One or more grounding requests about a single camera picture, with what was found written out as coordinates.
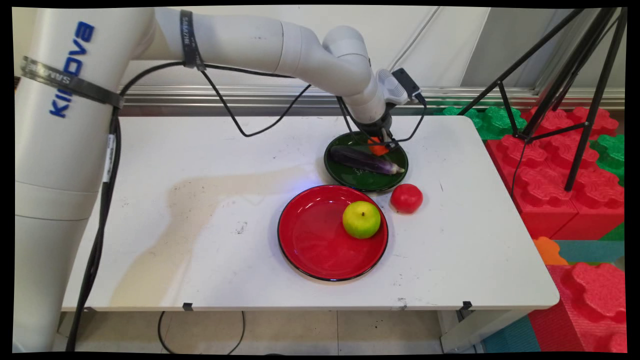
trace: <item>orange foam block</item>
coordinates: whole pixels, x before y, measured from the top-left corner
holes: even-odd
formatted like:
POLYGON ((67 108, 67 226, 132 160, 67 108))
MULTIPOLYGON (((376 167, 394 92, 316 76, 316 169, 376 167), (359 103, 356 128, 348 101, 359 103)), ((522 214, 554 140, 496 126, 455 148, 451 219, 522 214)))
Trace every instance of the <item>orange foam block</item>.
POLYGON ((569 265, 567 260, 560 256, 560 245, 550 238, 540 236, 533 239, 533 244, 535 244, 545 265, 569 265))

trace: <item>white wall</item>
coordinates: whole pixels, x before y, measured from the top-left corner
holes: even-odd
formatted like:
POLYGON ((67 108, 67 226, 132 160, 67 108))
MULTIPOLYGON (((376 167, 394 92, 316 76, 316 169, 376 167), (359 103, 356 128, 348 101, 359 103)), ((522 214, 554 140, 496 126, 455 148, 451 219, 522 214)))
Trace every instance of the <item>white wall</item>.
POLYGON ((36 20, 35 8, 11 8, 13 25, 13 75, 20 76, 22 57, 29 52, 36 20))
MULTIPOLYGON (((620 11, 617 11, 613 17, 615 19, 620 11)), ((598 47, 595 49, 593 54, 587 63, 584 64, 584 67, 580 71, 580 74, 575 78, 573 82, 573 87, 576 88, 594 88, 600 79, 600 73, 602 72, 602 67, 604 66, 604 60, 607 57, 607 53, 609 52, 609 46, 611 45, 611 40, 613 39, 613 33, 616 30, 616 26, 608 32, 608 34, 602 39, 598 47)), ((627 29, 625 28, 625 32, 622 36, 622 43, 620 44, 620 48, 618 49, 618 53, 616 54, 616 60, 613 62, 613 68, 611 69, 611 75, 609 76, 609 80, 607 82, 607 88, 625 88, 625 74, 627 68, 627 29)))
MULTIPOLYGON (((374 70, 388 68, 418 32, 435 6, 377 5, 251 5, 172 6, 215 15, 261 15, 294 22, 315 31, 322 41, 338 25, 359 30, 367 42, 374 70)), ((482 30, 489 8, 443 7, 429 27, 398 65, 421 86, 459 86, 482 30)), ((26 37, 16 41, 14 14, 14 61, 26 52, 26 37)), ((161 61, 132 61, 122 83, 161 61)), ((217 85, 298 85, 295 79, 273 79, 228 72, 212 72, 217 85)), ((202 75, 191 69, 166 69, 149 75, 140 85, 206 85, 202 75)))
MULTIPOLYGON (((488 86, 571 10, 491 8, 461 85, 488 86)), ((504 86, 533 89, 562 35, 554 36, 519 66, 504 80, 504 86)))

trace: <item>tripod leg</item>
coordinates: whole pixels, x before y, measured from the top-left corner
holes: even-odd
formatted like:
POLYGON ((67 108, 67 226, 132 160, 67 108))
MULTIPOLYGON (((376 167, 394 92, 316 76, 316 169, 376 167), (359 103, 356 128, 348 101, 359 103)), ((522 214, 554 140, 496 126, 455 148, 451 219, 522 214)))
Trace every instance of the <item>tripod leg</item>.
POLYGON ((572 51, 569 59, 564 63, 560 73, 556 77, 556 80, 553 82, 549 91, 540 102, 538 109, 522 131, 524 136, 532 136, 536 132, 540 125, 540 120, 544 118, 545 114, 551 107, 553 99, 560 91, 561 86, 566 83, 572 73, 572 70, 576 68, 578 61, 582 58, 584 50, 588 48, 588 45, 591 44, 592 41, 594 41, 594 38, 597 39, 602 34, 605 25, 609 23, 615 11, 615 8, 602 8, 593 21, 591 21, 589 28, 580 39, 578 45, 576 45, 575 49, 572 51))
POLYGON ((609 46, 609 52, 607 53, 607 57, 604 60, 604 65, 602 66, 602 72, 600 73, 600 79, 598 79, 596 92, 595 94, 593 94, 593 100, 591 101, 591 106, 589 107, 586 126, 582 130, 582 136, 580 137, 578 148, 576 149, 575 156, 573 157, 571 170, 569 171, 569 177, 567 178, 566 184, 564 186, 564 189, 568 192, 570 192, 571 189, 573 188, 573 183, 575 182, 575 176, 578 174, 578 168, 580 167, 580 162, 582 161, 582 156, 584 155, 584 149, 586 149, 587 147, 589 135, 591 134, 591 128, 593 127, 593 122, 596 119, 596 113, 598 112, 600 101, 602 100, 602 94, 604 94, 604 88, 607 86, 609 75, 611 75, 611 69, 613 68, 613 61, 615 61, 616 55, 618 53, 618 49, 620 48, 620 43, 622 42, 622 35, 625 32, 626 25, 627 25, 627 8, 622 8, 620 10, 620 19, 618 20, 616 31, 613 33, 613 39, 611 40, 611 45, 609 46))
POLYGON ((558 95, 558 97, 554 101, 554 105, 551 108, 552 111, 558 110, 558 108, 562 104, 562 101, 564 100, 564 97, 566 96, 566 94, 569 92, 569 89, 573 85, 573 82, 575 81, 575 78, 577 78, 578 74, 580 74, 580 70, 582 70, 582 67, 584 66, 584 64, 587 63, 587 61, 589 60, 589 58, 591 57, 593 52, 598 48, 598 45, 600 45, 600 42, 602 41, 604 36, 606 36, 608 34, 609 30, 611 30, 611 28, 613 28, 613 26, 616 24, 616 22, 618 21, 619 18, 620 18, 620 16, 618 16, 618 18, 616 18, 616 20, 613 20, 613 22, 611 22, 611 24, 609 24, 609 27, 604 31, 604 33, 602 35, 600 35, 600 38, 598 39, 598 41, 596 41, 592 46, 589 47, 589 49, 586 50, 585 55, 582 57, 582 59, 580 60, 580 62, 576 66, 576 68, 573 71, 573 73, 571 74, 571 77, 569 78, 569 80, 566 82, 566 84, 564 86, 564 89, 562 90, 560 95, 558 95))
POLYGON ((475 99, 471 100, 471 102, 465 106, 464 109, 460 110, 458 115, 464 115, 467 111, 471 110, 477 103, 482 100, 486 94, 489 94, 496 86, 498 86, 498 81, 504 81, 512 72, 514 72, 520 65, 522 65, 525 61, 527 61, 531 55, 535 54, 538 49, 543 47, 552 37, 554 37, 557 33, 559 33, 564 27, 571 22, 576 16, 580 15, 584 9, 575 9, 569 15, 567 15, 561 22, 558 23, 551 31, 549 31, 544 37, 540 39, 540 41, 536 42, 533 47, 531 47, 524 55, 522 55, 516 62, 513 63, 507 70, 505 70, 496 80, 494 80, 486 89, 484 89, 475 99))
POLYGON ((498 81, 498 88, 500 89, 500 95, 502 96, 502 102, 504 102, 504 109, 507 111, 507 116, 509 117, 509 122, 511 123, 511 130, 513 131, 513 136, 518 134, 518 127, 516 125, 516 120, 513 118, 513 113, 511 112, 511 106, 509 105, 509 98, 507 97, 507 92, 504 89, 504 84, 501 81, 498 81))

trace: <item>table leg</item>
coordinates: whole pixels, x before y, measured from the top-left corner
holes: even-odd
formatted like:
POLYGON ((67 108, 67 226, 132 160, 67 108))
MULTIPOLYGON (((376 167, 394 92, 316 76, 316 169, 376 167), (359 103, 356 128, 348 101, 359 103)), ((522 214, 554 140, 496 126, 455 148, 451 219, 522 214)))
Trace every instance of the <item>table leg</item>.
POLYGON ((444 353, 463 352, 494 332, 530 313, 531 310, 477 310, 452 329, 443 331, 440 342, 444 353))

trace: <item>white table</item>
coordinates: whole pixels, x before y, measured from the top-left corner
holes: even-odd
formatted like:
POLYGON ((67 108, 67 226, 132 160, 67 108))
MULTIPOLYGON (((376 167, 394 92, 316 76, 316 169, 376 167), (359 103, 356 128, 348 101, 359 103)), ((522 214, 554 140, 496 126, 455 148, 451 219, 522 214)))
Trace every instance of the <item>white table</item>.
MULTIPOLYGON (((241 118, 255 131, 274 118, 241 118)), ((404 138, 417 117, 395 117, 404 138)), ((295 270, 278 247, 280 212, 301 191, 335 184, 323 153, 341 117, 289 117, 243 138, 226 117, 122 118, 122 160, 102 262, 87 306, 98 311, 474 310, 442 337, 463 350, 559 295, 483 143, 466 117, 427 117, 403 144, 414 215, 370 193, 390 229, 386 253, 357 279, 295 270)), ((77 253, 63 310, 73 310, 97 228, 77 253)))

